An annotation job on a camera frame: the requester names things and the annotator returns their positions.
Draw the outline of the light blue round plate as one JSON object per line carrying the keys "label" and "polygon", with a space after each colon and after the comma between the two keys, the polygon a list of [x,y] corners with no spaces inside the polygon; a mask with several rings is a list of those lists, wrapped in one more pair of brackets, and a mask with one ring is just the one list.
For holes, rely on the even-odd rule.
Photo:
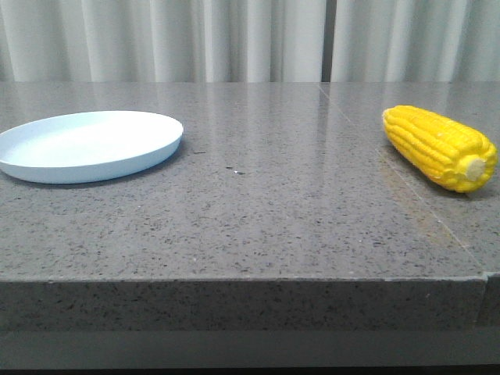
{"label": "light blue round plate", "polygon": [[168,159],[184,127],[152,112],[79,112],[1,134],[1,170],[43,184],[79,184],[141,172]]}

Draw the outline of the yellow corn cob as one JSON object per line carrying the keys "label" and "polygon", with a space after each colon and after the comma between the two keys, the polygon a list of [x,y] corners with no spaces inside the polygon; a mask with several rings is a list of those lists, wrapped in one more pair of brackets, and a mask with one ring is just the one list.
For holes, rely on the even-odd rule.
{"label": "yellow corn cob", "polygon": [[493,177],[498,151],[480,131],[412,105],[385,109],[382,120],[388,140],[435,184],[468,193]]}

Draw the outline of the white pleated curtain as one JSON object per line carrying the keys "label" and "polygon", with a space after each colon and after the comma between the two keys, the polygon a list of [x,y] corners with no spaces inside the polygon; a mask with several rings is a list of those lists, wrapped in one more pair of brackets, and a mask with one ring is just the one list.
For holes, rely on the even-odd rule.
{"label": "white pleated curtain", "polygon": [[4,1],[1,79],[497,81],[496,1]]}

